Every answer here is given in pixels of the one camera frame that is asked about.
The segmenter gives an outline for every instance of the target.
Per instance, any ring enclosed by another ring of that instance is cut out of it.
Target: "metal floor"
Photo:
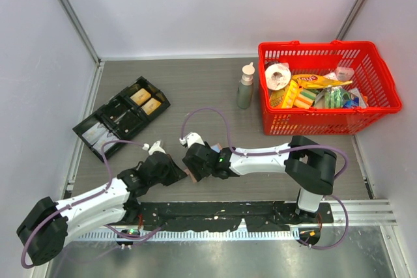
[[[320,245],[334,243],[342,232],[343,227],[326,227]],[[51,263],[46,277],[395,277],[379,227],[351,227],[346,240],[327,251],[294,240],[147,242],[97,259],[115,245],[74,242]]]
[[[180,127],[187,113],[200,107],[216,107],[222,110],[231,125],[231,137],[235,146],[259,148],[288,142],[290,136],[263,134],[261,110],[257,93],[257,77],[252,105],[241,110],[236,105],[241,68],[256,59],[190,59],[157,61],[106,62],[94,108],[106,103],[112,96],[131,84],[139,76],[148,79],[161,89],[171,102],[160,117],[145,128],[134,140],[152,144],[164,141],[164,148],[174,161],[181,161],[185,154],[179,144]],[[213,112],[194,116],[186,127],[186,133],[199,133],[211,145],[227,146],[225,126]],[[323,145],[338,147],[348,154],[351,165],[334,186],[334,194],[342,199],[368,199],[356,155],[349,135],[309,136]],[[135,146],[125,146],[110,159],[115,174],[135,166],[146,153]],[[343,160],[338,159],[338,167]],[[106,183],[108,175],[103,163],[88,149],[83,150],[73,195]],[[152,187],[142,201],[273,201],[295,200],[298,185],[284,174],[253,174],[239,178],[220,180],[208,177],[199,183],[185,178],[169,187]]]

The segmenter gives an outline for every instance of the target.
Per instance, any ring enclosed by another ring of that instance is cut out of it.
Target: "paper towel roll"
[[[269,66],[265,71],[266,85],[270,90],[280,90],[288,85],[291,72],[287,63],[277,63]]]

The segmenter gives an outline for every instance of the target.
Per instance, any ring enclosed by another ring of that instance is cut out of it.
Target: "sponge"
[[[300,89],[300,92],[294,101],[294,106],[308,109],[313,105],[317,93],[318,91],[315,89]]]

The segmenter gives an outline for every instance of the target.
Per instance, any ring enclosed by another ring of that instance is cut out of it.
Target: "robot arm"
[[[297,213],[315,217],[323,195],[333,192],[336,155],[329,150],[303,150],[280,153],[297,146],[314,145],[313,141],[295,136],[290,143],[271,148],[230,148],[217,152],[196,133],[190,133],[181,143],[188,147],[183,162],[197,181],[209,175],[226,179],[250,173],[287,173],[300,186]],[[103,185],[83,195],[53,202],[46,197],[37,202],[17,234],[25,245],[30,235],[47,217],[61,208],[71,207],[48,221],[33,237],[27,250],[35,266],[56,257],[63,247],[77,237],[109,223],[131,223],[140,213],[137,198],[146,194],[151,186],[161,183],[171,185],[187,175],[160,147],[157,141],[150,149],[150,156],[131,169],[121,172],[112,180],[110,188]],[[308,157],[306,163],[300,159]],[[97,197],[73,206],[99,191]]]
[[[149,154],[144,162],[117,175],[107,190],[106,185],[103,185],[77,197],[57,202],[53,202],[50,197],[38,201],[17,229],[17,235],[24,245],[45,218],[65,206],[70,205],[71,208],[55,216],[32,239],[27,252],[33,264],[38,266],[50,261],[71,241],[98,227],[120,221],[133,222],[140,211],[137,198],[146,194],[151,186],[168,186],[187,177],[160,147],[159,141],[149,149]],[[99,191],[104,192],[72,206]]]
[[[290,143],[259,149],[230,148],[216,152],[196,133],[189,133],[181,144],[188,147],[183,162],[197,181],[212,174],[222,179],[250,173],[287,173],[300,186],[298,213],[315,215],[324,195],[333,193],[336,155],[329,150],[303,150],[280,154],[296,146],[316,145],[303,136],[294,136]],[[301,161],[308,157],[306,163]]]

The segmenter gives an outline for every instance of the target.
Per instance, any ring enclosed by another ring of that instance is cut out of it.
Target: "chip bag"
[[[327,87],[349,85],[352,81],[334,81],[316,74],[297,74],[292,78],[305,89],[322,89]]]

